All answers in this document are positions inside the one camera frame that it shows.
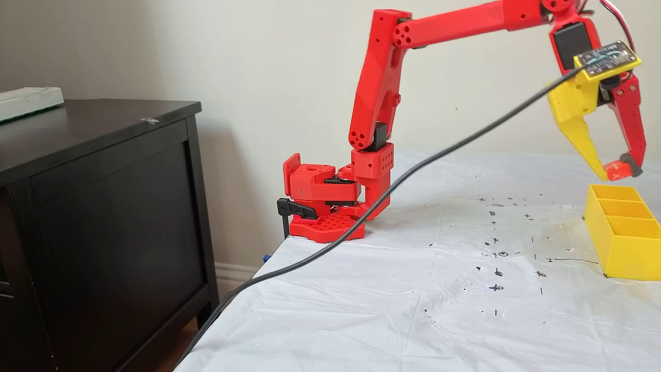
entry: wooden floor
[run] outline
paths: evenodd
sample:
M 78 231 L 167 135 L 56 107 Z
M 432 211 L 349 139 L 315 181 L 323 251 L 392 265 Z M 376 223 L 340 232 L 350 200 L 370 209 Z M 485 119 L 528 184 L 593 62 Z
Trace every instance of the wooden floor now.
M 176 345 L 163 355 L 161 364 L 152 370 L 152 372 L 172 372 L 175 369 L 175 365 L 179 360 L 179 357 L 184 352 L 188 346 L 188 343 L 193 339 L 197 331 L 198 323 L 197 320 L 193 318 L 179 333 Z

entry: yellow compartment tray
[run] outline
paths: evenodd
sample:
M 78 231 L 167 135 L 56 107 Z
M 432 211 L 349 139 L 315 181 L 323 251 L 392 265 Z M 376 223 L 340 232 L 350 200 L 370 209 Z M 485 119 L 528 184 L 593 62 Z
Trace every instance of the yellow compartment tray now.
M 585 222 L 606 275 L 661 280 L 661 226 L 636 189 L 590 185 Z

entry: baseboard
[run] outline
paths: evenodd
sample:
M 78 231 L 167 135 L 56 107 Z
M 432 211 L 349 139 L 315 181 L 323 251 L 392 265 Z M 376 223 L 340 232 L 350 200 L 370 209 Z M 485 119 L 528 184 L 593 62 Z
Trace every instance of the baseboard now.
M 225 293 L 250 280 L 259 270 L 259 267 L 233 265 L 231 263 L 215 263 L 215 278 L 218 282 L 218 293 Z

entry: wire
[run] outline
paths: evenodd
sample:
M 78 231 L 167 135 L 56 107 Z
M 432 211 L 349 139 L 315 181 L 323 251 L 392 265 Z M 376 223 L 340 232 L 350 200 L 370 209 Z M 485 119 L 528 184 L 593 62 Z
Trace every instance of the wire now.
M 547 86 L 546 88 L 542 89 L 541 91 L 537 92 L 535 95 L 524 101 L 521 105 L 518 105 L 516 108 L 511 110 L 509 113 L 506 113 L 503 115 L 500 119 L 492 122 L 488 126 L 480 129 L 478 132 L 464 138 L 463 140 L 457 142 L 456 144 L 446 148 L 445 150 L 439 151 L 435 153 L 434 155 L 430 156 L 429 158 L 426 158 L 422 160 L 421 162 L 417 163 L 416 165 L 412 166 L 409 168 L 406 172 L 404 172 L 395 182 L 392 183 L 390 188 L 386 190 L 376 202 L 369 208 L 359 219 L 355 221 L 353 226 L 349 228 L 341 237 L 337 238 L 334 242 L 330 243 L 329 245 L 325 246 L 321 250 L 317 251 L 317 253 L 314 253 L 307 258 L 302 259 L 301 261 L 298 261 L 296 263 L 293 263 L 287 267 L 283 267 L 281 269 L 271 271 L 270 273 L 266 273 L 264 275 L 260 275 L 256 278 L 252 278 L 249 281 L 243 283 L 242 285 L 239 285 L 234 291 L 231 291 L 230 293 L 227 293 L 218 306 L 214 309 L 212 314 L 209 316 L 209 318 L 204 322 L 202 327 L 200 327 L 200 330 L 198 333 L 195 335 L 193 340 L 190 342 L 188 347 L 186 348 L 186 351 L 184 351 L 183 355 L 177 362 L 177 365 L 181 363 L 182 360 L 193 350 L 195 345 L 200 341 L 200 338 L 202 338 L 202 335 L 204 332 L 206 332 L 211 324 L 220 316 L 220 314 L 223 312 L 223 309 L 229 305 L 229 303 L 232 301 L 234 297 L 236 297 L 239 293 L 244 291 L 245 289 L 252 287 L 253 285 L 256 285 L 257 283 L 261 283 L 267 279 L 271 279 L 286 273 L 289 273 L 290 271 L 296 270 L 300 267 L 303 267 L 307 265 L 308 263 L 311 263 L 312 261 L 315 261 L 317 258 L 320 258 L 321 256 L 329 253 L 331 250 L 333 250 L 335 247 L 339 246 L 342 242 L 344 242 L 356 229 L 367 219 L 369 215 L 371 215 L 378 207 L 383 203 L 383 201 L 390 196 L 393 191 L 399 187 L 404 181 L 406 181 L 410 176 L 412 176 L 414 173 L 422 169 L 423 167 L 426 167 L 427 165 L 435 162 L 436 160 L 468 145 L 472 141 L 475 141 L 476 139 L 480 138 L 481 136 L 484 136 L 485 134 L 491 132 L 492 130 L 498 128 L 501 124 L 506 122 L 507 120 L 510 120 L 512 117 L 523 111 L 524 109 L 528 108 L 530 105 L 532 105 L 534 102 L 538 101 L 540 98 L 546 96 L 549 92 L 557 88 L 560 84 L 568 81 L 569 79 L 573 78 L 576 76 L 581 70 L 584 68 L 588 67 L 589 65 L 598 62 L 605 57 L 600 57 L 600 58 L 595 58 L 588 63 L 584 64 L 583 66 L 579 68 L 574 68 L 573 70 L 570 70 L 566 75 L 560 77 L 558 80 L 554 81 L 552 84 Z
M 624 31 L 625 35 L 627 35 L 627 40 L 629 41 L 629 47 L 631 47 L 631 50 L 635 53 L 636 47 L 633 45 L 633 38 L 631 37 L 631 32 L 629 31 L 629 25 L 627 24 L 627 20 L 624 19 L 622 12 L 609 0 L 600 0 L 600 1 L 602 2 L 603 7 L 606 8 L 609 12 L 611 12 L 613 16 L 615 16 L 617 22 L 622 27 L 622 30 Z

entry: white wall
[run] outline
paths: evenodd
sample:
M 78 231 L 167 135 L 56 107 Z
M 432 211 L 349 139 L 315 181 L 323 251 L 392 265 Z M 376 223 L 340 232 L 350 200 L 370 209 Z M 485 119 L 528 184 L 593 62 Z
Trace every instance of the white wall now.
M 602 40 L 623 38 L 591 0 Z M 423 17 L 484 3 L 444 1 L 3 0 L 0 88 L 56 85 L 65 98 L 199 100 L 216 261 L 256 267 L 282 240 L 282 162 L 345 165 L 354 91 L 374 8 Z M 646 64 L 648 157 L 661 154 L 657 0 L 617 1 Z M 404 64 L 397 147 L 444 147 L 558 76 L 549 27 L 413 50 Z M 609 110 L 589 118 L 602 160 L 625 151 Z M 545 101 L 465 151 L 572 153 Z

